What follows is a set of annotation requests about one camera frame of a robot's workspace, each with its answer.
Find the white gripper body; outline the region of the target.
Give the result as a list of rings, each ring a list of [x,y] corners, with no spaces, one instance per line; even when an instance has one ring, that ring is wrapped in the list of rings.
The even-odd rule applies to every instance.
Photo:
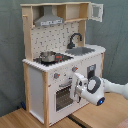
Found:
[[[80,73],[74,73],[70,89],[70,98],[73,101],[79,102],[81,93],[87,87],[88,79]]]

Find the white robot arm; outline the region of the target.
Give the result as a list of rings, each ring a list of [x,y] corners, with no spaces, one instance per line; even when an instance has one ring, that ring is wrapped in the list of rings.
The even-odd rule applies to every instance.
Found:
[[[87,79],[80,73],[73,74],[70,98],[74,101],[83,98],[89,103],[99,106],[105,101],[105,92],[121,94],[128,100],[128,83],[120,85],[97,76]]]

